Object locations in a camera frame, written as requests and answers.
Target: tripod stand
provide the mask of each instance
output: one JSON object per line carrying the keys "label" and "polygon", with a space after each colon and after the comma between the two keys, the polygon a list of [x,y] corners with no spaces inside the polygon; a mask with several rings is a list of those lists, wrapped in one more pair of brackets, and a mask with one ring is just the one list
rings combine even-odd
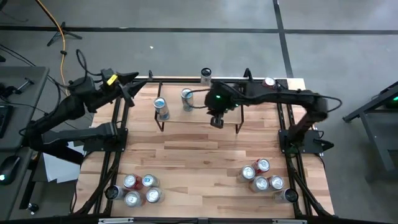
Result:
{"label": "tripod stand", "polygon": [[[47,17],[50,18],[51,22],[57,27],[57,23],[53,20],[52,16],[47,12],[46,8],[44,8],[43,5],[41,5],[41,3],[38,2],[38,0],[35,0],[35,1],[36,1],[36,3],[40,6],[40,8],[42,8],[42,10],[43,10],[44,13],[47,15]],[[75,37],[75,38],[77,38],[77,39],[79,39],[79,40],[81,40],[81,39],[83,38],[83,37],[81,37],[81,36],[79,36],[79,35],[76,35],[76,34],[74,34],[74,33],[72,33],[72,32],[66,31],[66,30],[65,30],[65,28],[66,28],[66,23],[65,23],[65,22],[62,22],[62,24],[60,25],[60,28],[61,28],[61,30],[62,30],[62,32],[63,32],[64,34],[71,35],[72,37]],[[58,31],[54,34],[54,36],[51,38],[51,40],[47,43],[47,46],[50,47],[60,36],[61,36],[61,33],[60,33],[60,31],[58,30]]]}

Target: red can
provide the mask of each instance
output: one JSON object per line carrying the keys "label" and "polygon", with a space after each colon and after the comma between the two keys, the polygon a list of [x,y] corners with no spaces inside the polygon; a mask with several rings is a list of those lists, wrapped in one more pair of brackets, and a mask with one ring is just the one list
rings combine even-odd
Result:
{"label": "red can", "polygon": [[254,171],[256,171],[256,175],[263,174],[269,171],[270,168],[269,162],[266,159],[258,159],[253,162],[251,166],[254,168]]}
{"label": "red can", "polygon": [[141,190],[144,187],[142,184],[142,177],[136,174],[127,175],[124,178],[124,186],[127,189]]}

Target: concrete floor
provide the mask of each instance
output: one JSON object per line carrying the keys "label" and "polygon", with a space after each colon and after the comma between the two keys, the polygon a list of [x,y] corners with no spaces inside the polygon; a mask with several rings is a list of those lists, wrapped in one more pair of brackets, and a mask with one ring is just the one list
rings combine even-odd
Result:
{"label": "concrete floor", "polygon": [[[276,29],[272,0],[46,0],[43,3],[60,21],[70,26],[184,27]],[[398,2],[382,0],[279,0],[285,29],[398,29]],[[33,1],[14,0],[4,8],[26,25],[51,26]],[[0,14],[0,23],[16,23]],[[0,31],[0,43],[50,67],[60,81],[61,41],[46,47],[53,32]],[[75,49],[86,55],[88,67],[97,72],[111,67],[119,72],[197,76],[210,67],[216,76],[240,77],[246,67],[256,77],[286,77],[278,34],[225,33],[87,33],[83,40],[67,39],[67,80],[83,75]],[[381,89],[396,82],[396,35],[286,35],[295,78],[304,78],[308,89],[341,98],[343,106],[318,124],[335,147],[325,153],[326,175],[335,213],[343,218],[398,222],[397,184],[368,184],[364,176],[378,169],[359,120],[346,124],[341,117],[369,101]],[[7,57],[1,65],[23,65]],[[56,88],[47,83],[39,107],[50,111]],[[71,121],[86,128],[86,118]],[[69,128],[61,125],[60,129]],[[36,217],[68,213],[73,184],[40,184],[32,201],[41,210]],[[54,197],[65,192],[62,198]],[[13,218],[29,217],[15,211]]]}

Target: soda can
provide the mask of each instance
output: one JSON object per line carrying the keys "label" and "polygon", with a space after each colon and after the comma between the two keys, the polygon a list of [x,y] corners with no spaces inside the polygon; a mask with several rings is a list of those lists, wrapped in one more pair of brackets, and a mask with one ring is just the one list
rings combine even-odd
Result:
{"label": "soda can", "polygon": [[256,174],[263,174],[269,171],[270,168],[269,162],[266,159],[258,159],[255,162],[253,162],[251,166],[256,171]]}
{"label": "soda can", "polygon": [[131,174],[124,178],[124,186],[127,189],[141,190],[144,186],[142,184],[142,177]]}
{"label": "soda can", "polygon": [[193,107],[193,93],[190,93],[192,90],[189,88],[185,88],[181,91],[181,100],[182,100],[182,107],[185,111],[192,111]]}
{"label": "soda can", "polygon": [[263,81],[262,81],[262,85],[266,88],[270,88],[271,90],[274,90],[276,87],[276,81],[273,78],[270,77],[266,77]]}
{"label": "soda can", "polygon": [[238,176],[236,177],[236,179],[238,180],[238,182],[240,183],[245,183],[245,182],[250,182],[254,179],[255,176],[255,171],[253,169],[253,167],[251,166],[244,166],[242,167],[242,169],[239,171]]}
{"label": "soda can", "polygon": [[163,190],[153,187],[147,191],[147,201],[149,203],[160,203],[164,201]]}
{"label": "soda can", "polygon": [[260,191],[266,191],[268,189],[268,180],[263,176],[257,176],[249,184],[250,190],[254,193]]}
{"label": "soda can", "polygon": [[160,181],[152,174],[147,174],[142,178],[142,184],[145,187],[158,187],[160,185]]}
{"label": "soda can", "polygon": [[294,203],[299,200],[299,194],[293,189],[285,189],[273,195],[276,203]]}
{"label": "soda can", "polygon": [[284,180],[278,175],[272,175],[268,177],[267,180],[269,183],[269,190],[271,191],[282,190],[284,187]]}
{"label": "soda can", "polygon": [[166,120],[170,117],[169,108],[166,100],[163,97],[158,97],[154,101],[156,112],[159,114],[159,119]]}
{"label": "soda can", "polygon": [[109,200],[122,200],[127,193],[129,193],[128,189],[114,185],[105,190],[105,197]]}
{"label": "soda can", "polygon": [[124,197],[124,203],[126,203],[128,207],[141,207],[145,202],[145,195],[136,191],[131,191]]}
{"label": "soda can", "polygon": [[200,72],[200,83],[202,85],[211,85],[211,70],[210,68],[204,68]]}

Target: gray table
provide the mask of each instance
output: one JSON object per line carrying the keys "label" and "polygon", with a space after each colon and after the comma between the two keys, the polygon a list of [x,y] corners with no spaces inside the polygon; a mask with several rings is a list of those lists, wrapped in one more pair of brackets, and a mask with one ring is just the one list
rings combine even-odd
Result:
{"label": "gray table", "polygon": [[[25,82],[24,77],[30,78],[35,82],[35,85],[26,88],[21,95],[10,96],[8,100],[11,103],[37,106],[48,73],[49,70],[45,67],[0,67],[0,82],[6,85],[20,86]],[[0,203],[0,220],[7,220],[10,217],[32,157],[31,149],[21,148],[22,136],[18,134],[18,131],[27,126],[32,119],[34,109],[22,105],[13,106],[14,111],[7,131],[0,139],[0,162],[15,153],[21,157],[21,162],[13,183],[6,186],[0,185],[0,198],[2,200]]]}

